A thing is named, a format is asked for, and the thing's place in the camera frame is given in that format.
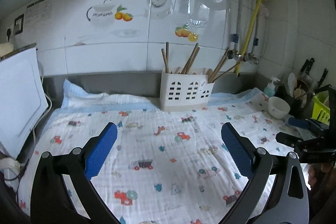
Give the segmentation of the green plastic basket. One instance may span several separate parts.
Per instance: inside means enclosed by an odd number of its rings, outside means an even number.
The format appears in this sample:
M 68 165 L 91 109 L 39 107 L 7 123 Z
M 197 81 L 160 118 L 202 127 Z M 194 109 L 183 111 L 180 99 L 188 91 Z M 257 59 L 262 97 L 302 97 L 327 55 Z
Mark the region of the green plastic basket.
M 330 123 L 330 109 L 324 104 L 329 98 L 328 92 L 321 92 L 313 97 L 313 112 L 311 117 L 326 125 Z

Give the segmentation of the wall power socket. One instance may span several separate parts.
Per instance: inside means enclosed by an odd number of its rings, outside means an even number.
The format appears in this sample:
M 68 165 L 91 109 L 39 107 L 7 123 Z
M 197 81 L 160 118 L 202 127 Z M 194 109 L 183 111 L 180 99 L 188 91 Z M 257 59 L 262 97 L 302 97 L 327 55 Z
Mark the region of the wall power socket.
M 24 25 L 24 14 L 18 16 L 14 21 L 14 34 L 18 35 L 23 32 L 23 25 Z

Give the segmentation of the black handled knife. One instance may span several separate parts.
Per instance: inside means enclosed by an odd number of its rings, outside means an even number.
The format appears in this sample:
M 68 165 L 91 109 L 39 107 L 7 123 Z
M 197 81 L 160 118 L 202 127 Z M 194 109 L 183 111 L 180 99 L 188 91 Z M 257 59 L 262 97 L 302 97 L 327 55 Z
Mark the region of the black handled knife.
M 306 59 L 303 66 L 301 67 L 299 71 L 299 79 L 300 80 L 310 80 L 310 71 L 312 69 L 312 66 L 315 62 L 315 59 L 312 57 L 310 59 Z

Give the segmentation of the wooden chopstick crossing long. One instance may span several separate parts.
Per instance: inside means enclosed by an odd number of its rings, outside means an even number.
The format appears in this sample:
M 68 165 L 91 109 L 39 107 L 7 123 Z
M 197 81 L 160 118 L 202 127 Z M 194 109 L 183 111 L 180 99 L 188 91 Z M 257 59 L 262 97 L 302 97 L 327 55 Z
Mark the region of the wooden chopstick crossing long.
M 224 55 L 222 56 L 221 60 L 219 61 L 219 63 L 217 64 L 216 68 L 214 69 L 213 73 L 210 75 L 210 77 L 208 78 L 208 83 L 212 83 L 215 76 L 218 74 L 219 70 L 221 69 L 221 67 L 224 65 L 224 62 L 227 58 L 228 55 L 228 51 L 229 48 L 226 48 Z

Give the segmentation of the white utensil holder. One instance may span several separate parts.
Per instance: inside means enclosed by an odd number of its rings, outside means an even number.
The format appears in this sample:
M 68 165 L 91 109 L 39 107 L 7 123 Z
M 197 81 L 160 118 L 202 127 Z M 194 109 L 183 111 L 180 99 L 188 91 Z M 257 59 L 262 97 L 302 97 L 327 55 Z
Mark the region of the white utensil holder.
M 208 82 L 212 69 L 191 69 L 187 75 L 181 68 L 173 68 L 168 74 L 162 71 L 160 109 L 165 112 L 197 110 L 208 105 L 214 84 Z

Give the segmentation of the metal water valve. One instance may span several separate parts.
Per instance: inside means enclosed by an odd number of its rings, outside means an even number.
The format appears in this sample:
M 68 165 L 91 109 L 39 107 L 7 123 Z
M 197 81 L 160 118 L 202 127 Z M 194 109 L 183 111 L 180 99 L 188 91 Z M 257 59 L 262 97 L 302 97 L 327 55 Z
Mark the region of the metal water valve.
M 236 60 L 238 62 L 243 61 L 243 56 L 238 52 L 238 42 L 239 42 L 239 34 L 232 35 L 232 44 L 233 48 L 228 51 L 228 58 L 230 60 Z

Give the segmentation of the printed white blue cloth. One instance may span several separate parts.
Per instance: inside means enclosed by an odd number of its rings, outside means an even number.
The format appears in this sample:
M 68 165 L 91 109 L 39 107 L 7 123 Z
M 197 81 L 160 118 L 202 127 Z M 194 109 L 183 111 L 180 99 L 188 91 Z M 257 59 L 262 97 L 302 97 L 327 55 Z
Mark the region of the printed white blue cloth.
M 306 137 L 271 117 L 267 96 L 256 88 L 213 94 L 206 107 L 170 113 L 145 97 L 89 94 L 67 80 L 63 89 L 62 106 L 47 122 L 19 184 L 26 214 L 41 154 L 82 147 L 109 122 L 118 139 L 92 184 L 122 223 L 218 223 L 247 183 L 222 142 L 224 123 L 274 155 L 289 152 L 276 142 L 278 132 Z

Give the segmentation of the white ceramic bowl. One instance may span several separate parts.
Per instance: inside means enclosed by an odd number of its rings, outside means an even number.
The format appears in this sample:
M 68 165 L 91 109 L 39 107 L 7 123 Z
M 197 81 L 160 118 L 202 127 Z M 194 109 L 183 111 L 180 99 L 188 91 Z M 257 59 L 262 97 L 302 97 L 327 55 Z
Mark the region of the white ceramic bowl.
M 268 113 L 276 119 L 282 119 L 290 112 L 289 104 L 279 97 L 270 97 L 268 100 Z

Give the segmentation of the white appliance box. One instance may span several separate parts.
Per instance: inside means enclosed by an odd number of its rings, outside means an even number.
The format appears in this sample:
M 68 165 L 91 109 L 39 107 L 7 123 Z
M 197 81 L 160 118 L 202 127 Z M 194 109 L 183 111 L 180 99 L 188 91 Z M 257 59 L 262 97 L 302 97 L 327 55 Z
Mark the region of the white appliance box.
M 48 108 L 35 44 L 1 60 L 1 145 L 17 158 L 31 130 Z

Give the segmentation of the teal soap dispenser bottle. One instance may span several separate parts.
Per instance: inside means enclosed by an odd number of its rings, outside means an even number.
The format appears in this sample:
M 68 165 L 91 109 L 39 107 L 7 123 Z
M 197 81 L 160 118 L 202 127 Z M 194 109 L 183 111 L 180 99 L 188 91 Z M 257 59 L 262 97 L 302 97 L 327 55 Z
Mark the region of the teal soap dispenser bottle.
M 267 86 L 264 88 L 264 94 L 267 97 L 272 97 L 276 93 L 276 83 L 279 83 L 280 79 L 276 77 L 271 77 L 270 82 L 267 84 Z

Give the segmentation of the wooden chopstick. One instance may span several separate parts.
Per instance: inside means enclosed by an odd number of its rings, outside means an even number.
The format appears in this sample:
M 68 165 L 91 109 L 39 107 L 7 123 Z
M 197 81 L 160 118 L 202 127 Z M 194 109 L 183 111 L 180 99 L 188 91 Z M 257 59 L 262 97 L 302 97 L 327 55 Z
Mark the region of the wooden chopstick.
M 240 65 L 240 62 L 237 62 L 235 65 L 233 65 L 232 67 L 230 67 L 229 69 L 227 69 L 225 72 L 223 72 L 222 74 L 218 75 L 217 77 L 215 77 L 212 80 L 212 83 L 214 83 L 216 80 L 220 79 L 221 77 L 225 76 L 226 74 L 230 73 L 232 70 L 234 70 L 238 65 Z
M 166 58 L 166 53 L 165 53 L 165 50 L 162 48 L 161 49 L 161 54 L 162 54 L 162 57 L 163 57 L 163 62 L 164 62 L 164 65 L 165 65 L 165 73 L 169 73 L 169 66 L 168 66 L 168 62 L 167 62 L 167 58 Z
M 188 65 L 188 67 L 186 69 L 186 72 L 185 72 L 186 75 L 189 74 L 189 71 L 190 71 L 191 67 L 193 66 L 193 63 L 194 63 L 194 61 L 195 61 L 195 59 L 196 59 L 196 57 L 197 57 L 197 55 L 199 53 L 199 50 L 200 50 L 200 47 L 197 47 L 195 53 L 193 54 L 193 56 L 192 56 L 192 58 L 191 58 L 191 60 L 189 62 L 189 65 Z
M 209 78 L 209 83 L 212 83 L 212 80 L 217 76 L 217 74 L 220 72 L 220 70 L 222 69 L 222 67 L 224 66 L 225 62 L 227 61 L 228 58 L 228 53 L 226 52 L 222 59 L 220 60 L 220 62 L 218 63 L 218 65 L 216 66 L 215 70 L 213 71 L 212 75 Z
M 186 62 L 186 64 L 185 64 L 185 66 L 183 67 L 183 69 L 182 69 L 182 71 L 181 71 L 181 74 L 185 74 L 185 73 L 186 73 L 186 70 L 187 70 L 187 68 L 188 68 L 188 66 L 189 66 L 189 63 L 191 62 L 191 59 L 193 58 L 195 52 L 197 51 L 198 45 L 199 45 L 199 43 L 196 43 L 196 44 L 195 44 L 195 47 L 194 47 L 193 51 L 191 52 L 191 55 L 190 55 L 190 57 L 188 58 L 188 60 L 187 60 L 187 62 Z
M 165 43 L 166 73 L 169 73 L 169 42 Z

